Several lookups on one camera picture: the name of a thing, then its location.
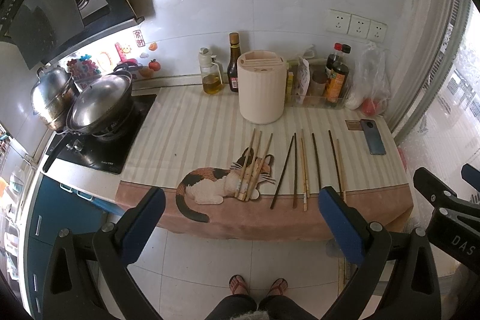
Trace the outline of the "dark brown chopstick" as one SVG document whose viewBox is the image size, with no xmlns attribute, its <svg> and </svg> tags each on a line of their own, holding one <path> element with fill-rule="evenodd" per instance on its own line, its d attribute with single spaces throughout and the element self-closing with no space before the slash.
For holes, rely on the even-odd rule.
<svg viewBox="0 0 480 320">
<path fill-rule="evenodd" d="M 292 208 L 297 208 L 297 196 L 298 196 L 298 152 L 297 152 L 297 134 L 294 133 L 294 189 L 293 189 L 293 202 Z"/>
</svg>

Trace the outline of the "blue lower cabinet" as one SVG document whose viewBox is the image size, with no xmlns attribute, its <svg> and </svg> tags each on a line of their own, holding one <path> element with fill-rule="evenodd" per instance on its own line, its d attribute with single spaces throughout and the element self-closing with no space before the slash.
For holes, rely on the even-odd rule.
<svg viewBox="0 0 480 320">
<path fill-rule="evenodd" d="M 74 234 L 95 232 L 107 216 L 123 210 L 75 188 L 41 175 L 32 197 L 26 228 L 26 278 L 28 307 L 35 319 L 42 318 L 43 288 L 49 258 L 59 231 Z"/>
</svg>

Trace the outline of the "black gas stove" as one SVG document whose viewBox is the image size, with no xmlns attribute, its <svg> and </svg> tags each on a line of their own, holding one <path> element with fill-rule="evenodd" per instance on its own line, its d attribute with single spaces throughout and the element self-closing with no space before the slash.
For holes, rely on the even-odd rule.
<svg viewBox="0 0 480 320">
<path fill-rule="evenodd" d="M 132 105 L 125 112 L 125 117 L 100 133 L 56 135 L 47 149 L 47 160 L 42 170 L 47 172 L 54 161 L 64 160 L 119 174 L 155 99 L 154 94 L 132 97 Z"/>
</svg>

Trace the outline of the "blue smartphone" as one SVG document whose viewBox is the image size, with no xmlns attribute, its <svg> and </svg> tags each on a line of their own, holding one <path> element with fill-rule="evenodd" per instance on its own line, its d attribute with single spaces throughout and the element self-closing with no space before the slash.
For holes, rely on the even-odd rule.
<svg viewBox="0 0 480 320">
<path fill-rule="evenodd" d="M 371 119 L 361 119 L 360 126 L 364 132 L 369 152 L 377 156 L 386 155 L 386 149 L 376 122 Z"/>
</svg>

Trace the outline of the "person right foot sandal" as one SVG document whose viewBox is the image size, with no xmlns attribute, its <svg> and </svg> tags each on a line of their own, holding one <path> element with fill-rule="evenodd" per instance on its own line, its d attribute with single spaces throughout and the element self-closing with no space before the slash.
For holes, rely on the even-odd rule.
<svg viewBox="0 0 480 320">
<path fill-rule="evenodd" d="M 284 278 L 275 280 L 270 287 L 267 296 L 284 296 L 288 289 L 288 282 Z"/>
</svg>

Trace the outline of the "person foot sandal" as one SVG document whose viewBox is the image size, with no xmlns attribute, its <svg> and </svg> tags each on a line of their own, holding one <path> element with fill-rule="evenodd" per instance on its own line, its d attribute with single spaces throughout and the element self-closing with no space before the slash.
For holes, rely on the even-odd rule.
<svg viewBox="0 0 480 320">
<path fill-rule="evenodd" d="M 284 278 L 275 280 L 270 287 L 267 296 L 284 296 L 288 289 L 288 282 Z"/>
<path fill-rule="evenodd" d="M 232 276 L 229 280 L 229 290 L 232 295 L 249 295 L 247 283 L 239 274 Z"/>
</svg>

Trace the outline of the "brown label card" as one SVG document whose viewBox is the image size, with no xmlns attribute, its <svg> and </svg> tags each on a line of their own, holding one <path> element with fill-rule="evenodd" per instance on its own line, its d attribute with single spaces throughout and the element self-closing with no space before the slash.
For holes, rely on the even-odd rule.
<svg viewBox="0 0 480 320">
<path fill-rule="evenodd" d="M 350 131 L 362 131 L 362 125 L 361 122 L 358 120 L 346 120 L 345 124 L 347 126 L 347 129 Z"/>
</svg>

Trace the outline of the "striped cat table mat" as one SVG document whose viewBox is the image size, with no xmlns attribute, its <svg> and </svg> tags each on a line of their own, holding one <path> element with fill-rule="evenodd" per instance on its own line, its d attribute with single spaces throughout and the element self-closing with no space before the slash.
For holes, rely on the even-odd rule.
<svg viewBox="0 0 480 320">
<path fill-rule="evenodd" d="M 267 125 L 242 118 L 237 97 L 198 86 L 160 89 L 133 144 L 115 202 L 165 191 L 160 227 L 212 239 L 322 241 L 318 192 L 331 186 L 366 219 L 402 229 L 413 199 L 386 122 L 370 152 L 358 110 L 289 106 Z"/>
</svg>

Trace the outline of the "person left foot sandal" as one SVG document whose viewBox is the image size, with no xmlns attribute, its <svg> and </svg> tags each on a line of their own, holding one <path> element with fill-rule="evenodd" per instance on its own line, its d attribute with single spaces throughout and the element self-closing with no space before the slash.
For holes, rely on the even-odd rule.
<svg viewBox="0 0 480 320">
<path fill-rule="evenodd" d="M 249 295 L 247 283 L 239 274 L 232 276 L 229 280 L 229 290 L 232 295 Z"/>
</svg>

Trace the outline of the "wok with steel lid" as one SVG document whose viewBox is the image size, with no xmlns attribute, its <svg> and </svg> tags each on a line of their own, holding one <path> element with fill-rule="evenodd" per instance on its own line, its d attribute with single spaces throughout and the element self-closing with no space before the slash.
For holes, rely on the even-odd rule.
<svg viewBox="0 0 480 320">
<path fill-rule="evenodd" d="M 42 171 L 49 171 L 60 152 L 76 136 L 99 134 L 116 124 L 132 105 L 132 88 L 133 78 L 126 64 L 89 85 L 69 109 L 63 137 L 52 149 Z"/>
</svg>

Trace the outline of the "white plastic bag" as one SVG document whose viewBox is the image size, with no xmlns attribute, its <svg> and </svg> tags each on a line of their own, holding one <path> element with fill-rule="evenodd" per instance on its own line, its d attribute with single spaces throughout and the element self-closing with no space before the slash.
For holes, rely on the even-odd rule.
<svg viewBox="0 0 480 320">
<path fill-rule="evenodd" d="M 385 50 L 369 41 L 355 59 L 350 88 L 344 101 L 349 110 L 360 110 L 368 117 L 382 115 L 391 98 L 386 74 Z"/>
</svg>

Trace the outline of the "steel stock pot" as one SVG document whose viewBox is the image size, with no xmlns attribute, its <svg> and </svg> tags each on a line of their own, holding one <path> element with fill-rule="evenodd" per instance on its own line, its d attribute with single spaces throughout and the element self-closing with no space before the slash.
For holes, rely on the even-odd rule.
<svg viewBox="0 0 480 320">
<path fill-rule="evenodd" d="M 30 98 L 33 113 L 54 132 L 64 130 L 68 112 L 80 94 L 72 74 L 62 67 L 39 68 Z"/>
</svg>

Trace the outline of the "clear condiment tray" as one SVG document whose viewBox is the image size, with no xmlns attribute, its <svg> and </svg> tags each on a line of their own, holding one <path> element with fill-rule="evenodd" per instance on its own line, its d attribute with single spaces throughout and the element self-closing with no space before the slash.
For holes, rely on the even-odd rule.
<svg viewBox="0 0 480 320">
<path fill-rule="evenodd" d="M 294 72 L 295 79 L 294 79 L 294 86 L 292 90 L 292 95 L 289 100 L 286 100 L 285 97 L 285 104 L 286 106 L 299 106 L 295 102 L 295 85 L 296 85 L 296 76 L 297 76 L 297 68 L 298 68 L 298 61 L 296 60 L 289 60 L 287 62 L 287 72 L 292 71 Z M 349 83 L 346 82 L 344 85 L 343 91 L 341 93 L 341 97 L 338 100 L 336 106 L 328 106 L 326 104 L 326 99 L 324 97 L 324 90 L 326 87 L 326 59 L 325 58 L 312 58 L 307 59 L 310 65 L 310 84 L 307 91 L 307 96 L 304 99 L 304 103 L 301 105 L 302 107 L 312 107 L 312 108 L 342 108 L 344 106 L 344 102 L 350 93 L 351 87 Z"/>
</svg>

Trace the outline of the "white paper packet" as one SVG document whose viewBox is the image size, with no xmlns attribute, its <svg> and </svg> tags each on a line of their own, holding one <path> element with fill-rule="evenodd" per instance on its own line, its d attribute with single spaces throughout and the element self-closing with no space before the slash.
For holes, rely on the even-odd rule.
<svg viewBox="0 0 480 320">
<path fill-rule="evenodd" d="M 295 85 L 295 102 L 301 106 L 304 103 L 304 99 L 308 95 L 308 88 L 310 84 L 310 65 L 306 58 L 298 58 L 298 68 Z"/>
</svg>

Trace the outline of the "yellow box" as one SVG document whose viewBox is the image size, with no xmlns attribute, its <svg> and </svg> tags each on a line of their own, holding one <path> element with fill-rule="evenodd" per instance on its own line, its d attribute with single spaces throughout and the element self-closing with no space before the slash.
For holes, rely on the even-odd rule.
<svg viewBox="0 0 480 320">
<path fill-rule="evenodd" d="M 292 71 L 288 71 L 287 72 L 287 79 L 286 79 L 286 100 L 288 101 L 289 98 L 291 97 L 292 95 L 292 90 L 293 90 L 293 86 L 294 86 L 294 79 L 295 79 L 295 75 L 294 75 L 294 72 Z"/>
</svg>

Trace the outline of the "red cap dark bottle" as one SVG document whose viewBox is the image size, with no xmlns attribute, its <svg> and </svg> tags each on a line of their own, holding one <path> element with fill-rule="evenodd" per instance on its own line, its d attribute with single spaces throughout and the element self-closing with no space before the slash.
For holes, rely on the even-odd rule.
<svg viewBox="0 0 480 320">
<path fill-rule="evenodd" d="M 342 55 L 342 52 L 343 45 L 341 43 L 335 43 L 334 52 L 328 56 L 325 66 L 325 73 L 328 78 L 330 77 L 335 61 L 337 61 L 337 59 Z"/>
</svg>

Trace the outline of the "oil dispenser bottle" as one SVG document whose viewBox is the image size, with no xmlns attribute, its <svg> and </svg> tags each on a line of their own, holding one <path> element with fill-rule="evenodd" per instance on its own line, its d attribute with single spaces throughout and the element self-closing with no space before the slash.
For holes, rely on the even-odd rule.
<svg viewBox="0 0 480 320">
<path fill-rule="evenodd" d="M 202 47 L 199 50 L 199 68 L 203 91 L 213 95 L 223 88 L 221 66 L 216 62 L 216 55 L 210 49 Z"/>
</svg>

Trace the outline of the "cream utensil holder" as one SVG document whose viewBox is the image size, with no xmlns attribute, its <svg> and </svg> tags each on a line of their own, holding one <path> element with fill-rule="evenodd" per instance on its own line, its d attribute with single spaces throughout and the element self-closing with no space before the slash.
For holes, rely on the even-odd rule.
<svg viewBox="0 0 480 320">
<path fill-rule="evenodd" d="M 276 53 L 253 50 L 238 59 L 240 113 L 253 124 L 271 124 L 284 111 L 287 64 Z"/>
</svg>

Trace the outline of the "dark sauce bottle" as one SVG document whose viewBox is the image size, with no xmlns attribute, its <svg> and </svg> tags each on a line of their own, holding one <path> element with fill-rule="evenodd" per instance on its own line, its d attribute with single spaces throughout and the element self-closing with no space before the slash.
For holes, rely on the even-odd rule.
<svg viewBox="0 0 480 320">
<path fill-rule="evenodd" d="M 230 90 L 234 93 L 239 91 L 238 82 L 238 59 L 241 55 L 239 34 L 230 32 L 229 34 L 230 61 L 227 68 Z"/>
</svg>

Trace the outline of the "colourful wall stickers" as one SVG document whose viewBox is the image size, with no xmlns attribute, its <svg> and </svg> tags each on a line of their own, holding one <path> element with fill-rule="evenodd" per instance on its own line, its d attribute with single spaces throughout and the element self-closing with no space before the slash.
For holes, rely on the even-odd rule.
<svg viewBox="0 0 480 320">
<path fill-rule="evenodd" d="M 69 56 L 59 65 L 70 72 L 76 81 L 106 75 L 121 63 L 131 62 L 139 67 L 131 71 L 134 79 L 153 79 L 160 76 L 161 64 L 155 57 L 158 45 L 146 40 L 140 28 L 130 28 L 96 40 Z"/>
</svg>

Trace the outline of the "triple wall socket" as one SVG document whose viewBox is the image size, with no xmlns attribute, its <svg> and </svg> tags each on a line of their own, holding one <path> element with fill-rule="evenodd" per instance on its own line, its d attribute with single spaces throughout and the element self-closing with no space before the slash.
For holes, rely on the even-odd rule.
<svg viewBox="0 0 480 320">
<path fill-rule="evenodd" d="M 387 25 L 359 15 L 352 15 L 339 10 L 328 10 L 326 30 L 383 43 L 387 32 Z"/>
</svg>

